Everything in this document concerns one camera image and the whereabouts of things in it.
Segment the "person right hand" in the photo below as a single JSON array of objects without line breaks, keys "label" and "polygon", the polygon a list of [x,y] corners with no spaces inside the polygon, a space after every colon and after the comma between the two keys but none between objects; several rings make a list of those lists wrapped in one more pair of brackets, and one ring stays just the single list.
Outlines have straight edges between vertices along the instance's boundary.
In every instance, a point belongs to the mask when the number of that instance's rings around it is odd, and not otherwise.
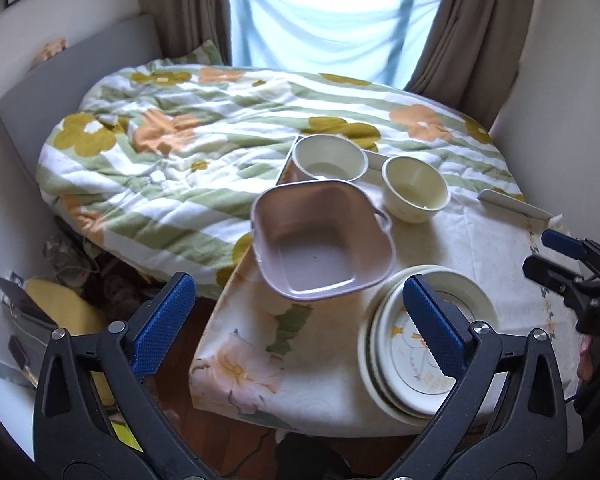
[{"label": "person right hand", "polygon": [[582,337],[579,350],[579,364],[577,368],[577,375],[580,382],[588,382],[594,373],[594,364],[591,353],[592,342],[593,337],[591,335],[584,335]]}]

